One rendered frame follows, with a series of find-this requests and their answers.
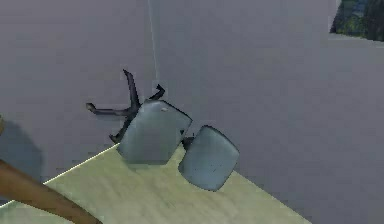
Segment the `grey office chair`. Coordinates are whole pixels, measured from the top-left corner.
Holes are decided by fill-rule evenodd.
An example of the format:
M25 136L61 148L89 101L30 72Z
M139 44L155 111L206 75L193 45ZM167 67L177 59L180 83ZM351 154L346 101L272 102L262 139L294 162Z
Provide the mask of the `grey office chair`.
M208 191L223 187L238 162L240 151L221 131L203 125L197 134L187 134L193 119L162 99L165 89L140 101L134 76L125 71L130 106L125 109L98 108L85 104L87 110L99 116L119 116L124 119L121 129L109 138L118 153L129 163L164 165L181 146L185 150L178 171L189 183Z

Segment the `pale green table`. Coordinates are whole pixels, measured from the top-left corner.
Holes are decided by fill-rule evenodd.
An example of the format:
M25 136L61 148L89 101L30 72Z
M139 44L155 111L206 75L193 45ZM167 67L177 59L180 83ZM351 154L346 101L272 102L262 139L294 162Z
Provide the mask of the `pale green table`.
M126 163L115 146L48 180L103 224L312 224L233 172L223 187L202 190L178 171L179 147L165 165Z

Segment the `brown wooden pole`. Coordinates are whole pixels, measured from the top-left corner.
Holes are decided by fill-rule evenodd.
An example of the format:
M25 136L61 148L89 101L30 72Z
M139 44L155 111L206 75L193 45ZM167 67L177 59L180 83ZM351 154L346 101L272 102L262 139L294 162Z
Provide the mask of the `brown wooden pole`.
M57 215L74 224L103 224L75 202L1 159L0 196Z

